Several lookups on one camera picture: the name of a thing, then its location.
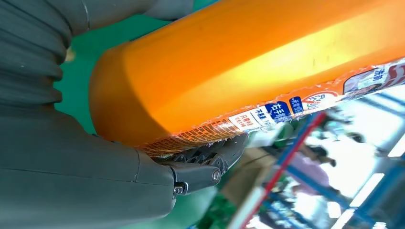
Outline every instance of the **gray robotic arm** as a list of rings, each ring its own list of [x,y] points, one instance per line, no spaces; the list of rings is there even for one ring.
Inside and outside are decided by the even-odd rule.
[[[239,158],[245,136],[156,163],[53,107],[72,36],[136,13],[175,20],[193,1],[170,0],[178,11],[165,2],[0,1],[0,228],[115,229],[163,217],[176,195],[218,183]]]

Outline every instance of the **product label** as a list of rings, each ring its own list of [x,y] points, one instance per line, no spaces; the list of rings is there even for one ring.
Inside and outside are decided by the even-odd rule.
[[[375,91],[405,83],[405,58],[351,71],[334,81],[293,90],[138,148],[151,156],[178,153],[326,109]]]

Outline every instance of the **person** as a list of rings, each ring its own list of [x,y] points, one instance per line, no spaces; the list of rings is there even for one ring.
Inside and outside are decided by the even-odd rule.
[[[320,162],[310,149],[306,146],[301,146],[300,151],[296,152],[294,157],[291,159],[290,166],[302,172],[308,178],[312,179],[317,184],[325,187],[327,190],[333,192],[336,195],[340,195],[340,191],[333,188],[329,183],[329,176],[320,167]],[[305,193],[310,196],[317,196],[320,193],[304,182],[302,179],[298,178],[292,173],[287,172],[290,176],[298,182],[298,185],[293,186],[292,193],[294,195],[298,193]]]
[[[321,164],[330,164],[332,167],[336,167],[336,160],[330,158],[328,152],[321,146],[311,147],[302,145],[300,151],[312,161],[318,161]]]

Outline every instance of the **orange plastic bottle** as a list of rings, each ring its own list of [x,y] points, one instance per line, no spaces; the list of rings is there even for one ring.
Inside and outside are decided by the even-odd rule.
[[[404,7],[222,0],[107,51],[90,82],[94,126],[158,156],[400,84]]]

